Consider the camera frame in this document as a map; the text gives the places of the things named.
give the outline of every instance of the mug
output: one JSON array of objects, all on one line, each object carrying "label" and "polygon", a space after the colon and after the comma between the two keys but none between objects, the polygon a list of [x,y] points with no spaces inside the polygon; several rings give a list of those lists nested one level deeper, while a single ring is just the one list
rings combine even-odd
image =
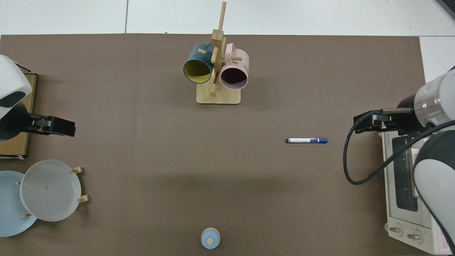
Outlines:
[{"label": "mug", "polygon": [[239,90],[248,84],[250,59],[244,50],[235,49],[234,44],[226,45],[226,64],[221,68],[220,82],[232,90]]},{"label": "mug", "polygon": [[212,76],[213,64],[212,43],[198,44],[191,51],[187,62],[183,65],[183,73],[192,82],[205,83]]}]

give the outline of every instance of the light blue plate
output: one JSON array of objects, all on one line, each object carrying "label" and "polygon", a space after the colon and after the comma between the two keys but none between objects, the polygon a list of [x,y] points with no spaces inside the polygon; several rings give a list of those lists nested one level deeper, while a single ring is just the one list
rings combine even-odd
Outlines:
[{"label": "light blue plate", "polygon": [[35,216],[22,218],[28,214],[19,195],[24,175],[14,171],[0,172],[0,237],[14,236],[28,229],[36,220]]}]

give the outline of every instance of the blue bottle cap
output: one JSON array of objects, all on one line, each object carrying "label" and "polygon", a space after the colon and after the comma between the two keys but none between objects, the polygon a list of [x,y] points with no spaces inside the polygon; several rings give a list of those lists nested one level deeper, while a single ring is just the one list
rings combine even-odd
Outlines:
[{"label": "blue bottle cap", "polygon": [[201,243],[207,249],[215,249],[220,244],[220,232],[215,228],[206,228],[201,235]]}]

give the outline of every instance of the oven window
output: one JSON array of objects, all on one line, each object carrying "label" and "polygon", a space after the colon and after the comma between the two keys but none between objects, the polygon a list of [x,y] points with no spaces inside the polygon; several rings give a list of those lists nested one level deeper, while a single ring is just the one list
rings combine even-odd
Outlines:
[{"label": "oven window", "polygon": [[[410,136],[392,139],[392,150],[395,152],[412,138]],[[411,149],[404,151],[394,160],[395,194],[397,207],[417,211],[417,198],[412,195],[412,155]]]}]

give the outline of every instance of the white floor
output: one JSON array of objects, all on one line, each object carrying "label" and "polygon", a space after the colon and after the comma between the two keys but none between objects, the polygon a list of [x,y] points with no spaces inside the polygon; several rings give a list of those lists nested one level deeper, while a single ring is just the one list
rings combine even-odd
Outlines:
[{"label": "white floor", "polygon": [[[0,0],[0,35],[210,34],[221,0]],[[420,36],[425,79],[455,65],[437,0],[227,0],[225,34]]]}]

